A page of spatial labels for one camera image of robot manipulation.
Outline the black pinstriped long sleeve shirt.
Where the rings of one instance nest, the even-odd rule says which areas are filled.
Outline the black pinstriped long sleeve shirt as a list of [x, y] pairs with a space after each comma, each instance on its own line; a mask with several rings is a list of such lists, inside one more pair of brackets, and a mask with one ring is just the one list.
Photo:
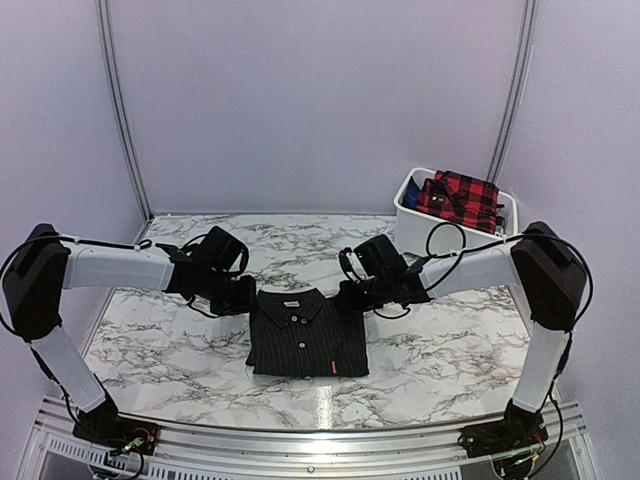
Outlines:
[[364, 316], [319, 290], [260, 290], [249, 315], [246, 365], [255, 375], [287, 378], [369, 374]]

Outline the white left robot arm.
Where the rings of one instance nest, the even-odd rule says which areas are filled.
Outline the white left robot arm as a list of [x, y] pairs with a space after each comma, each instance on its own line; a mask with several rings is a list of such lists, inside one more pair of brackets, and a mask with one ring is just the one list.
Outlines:
[[249, 251], [214, 227], [184, 246], [136, 245], [68, 237], [37, 225], [1, 268], [9, 310], [4, 327], [31, 350], [41, 370], [75, 402], [79, 428], [106, 445], [125, 438], [126, 423], [63, 327], [62, 293], [84, 287], [136, 288], [208, 302], [211, 318], [249, 312], [256, 287]]

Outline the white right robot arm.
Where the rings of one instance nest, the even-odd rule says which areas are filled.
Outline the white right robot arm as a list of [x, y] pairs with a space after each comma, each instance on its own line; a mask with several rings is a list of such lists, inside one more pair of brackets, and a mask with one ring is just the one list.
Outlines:
[[336, 300], [347, 311], [367, 312], [396, 303], [428, 303], [467, 290], [520, 288], [533, 323], [520, 379], [495, 430], [506, 448], [534, 431], [538, 414], [561, 374], [576, 323], [593, 297], [586, 260], [546, 223], [479, 247], [448, 254], [428, 253], [407, 263], [386, 235], [339, 253], [345, 280]]

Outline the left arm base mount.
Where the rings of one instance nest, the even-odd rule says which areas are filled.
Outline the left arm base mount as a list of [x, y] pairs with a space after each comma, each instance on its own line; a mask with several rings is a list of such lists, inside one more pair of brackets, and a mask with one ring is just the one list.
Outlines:
[[114, 455], [152, 455], [159, 431], [156, 423], [123, 417], [117, 410], [102, 405], [89, 413], [78, 412], [73, 435], [106, 446]]

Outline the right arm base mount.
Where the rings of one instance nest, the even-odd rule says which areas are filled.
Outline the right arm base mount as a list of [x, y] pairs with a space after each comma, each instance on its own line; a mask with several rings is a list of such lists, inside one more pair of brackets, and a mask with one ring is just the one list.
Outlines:
[[469, 458], [477, 458], [541, 445], [548, 438], [541, 411], [529, 412], [510, 400], [500, 420], [463, 427], [458, 445]]

